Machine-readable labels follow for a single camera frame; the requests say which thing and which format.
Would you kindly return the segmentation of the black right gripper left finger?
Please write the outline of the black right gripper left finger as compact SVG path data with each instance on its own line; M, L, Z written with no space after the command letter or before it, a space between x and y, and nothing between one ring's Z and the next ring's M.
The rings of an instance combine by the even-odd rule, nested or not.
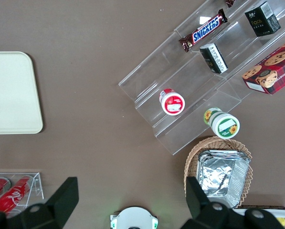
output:
M77 177L68 177L46 201L7 218L0 212L0 229L62 229L79 202Z

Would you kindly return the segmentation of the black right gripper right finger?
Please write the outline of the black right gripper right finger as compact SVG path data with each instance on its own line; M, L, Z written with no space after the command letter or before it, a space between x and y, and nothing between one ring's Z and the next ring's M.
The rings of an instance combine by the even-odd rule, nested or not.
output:
M183 229L282 229L270 212L249 208L240 215L219 202L211 202L195 177L186 178L186 202L191 213Z

